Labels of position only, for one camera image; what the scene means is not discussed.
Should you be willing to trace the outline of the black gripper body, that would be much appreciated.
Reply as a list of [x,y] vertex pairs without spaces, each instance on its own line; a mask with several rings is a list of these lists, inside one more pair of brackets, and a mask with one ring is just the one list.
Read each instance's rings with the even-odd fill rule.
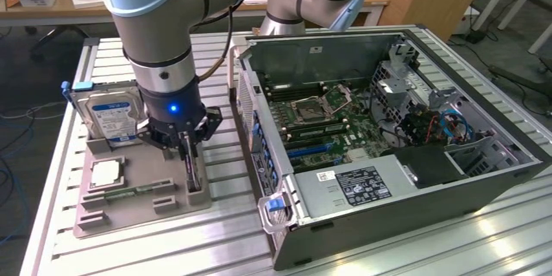
[[191,81],[181,90],[167,93],[154,92],[142,87],[141,95],[149,113],[147,124],[173,123],[186,151],[191,151],[190,133],[206,114],[199,82]]

